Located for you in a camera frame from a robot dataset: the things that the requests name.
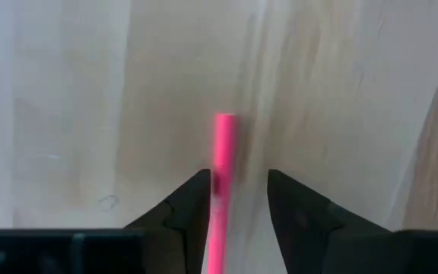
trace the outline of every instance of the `pink plastic tube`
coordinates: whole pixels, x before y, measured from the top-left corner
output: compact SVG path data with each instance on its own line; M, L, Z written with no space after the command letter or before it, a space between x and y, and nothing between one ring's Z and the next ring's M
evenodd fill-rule
M227 218L235 146L236 117L232 114L217 114L214 121L208 274L224 273Z

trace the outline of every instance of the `pink straw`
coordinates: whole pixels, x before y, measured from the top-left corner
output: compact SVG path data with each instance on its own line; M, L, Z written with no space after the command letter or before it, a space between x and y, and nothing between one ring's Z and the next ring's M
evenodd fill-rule
M214 156L212 163L211 234L208 274L224 273L227 218L229 215L230 184L236 145L236 117L216 114L214 121Z

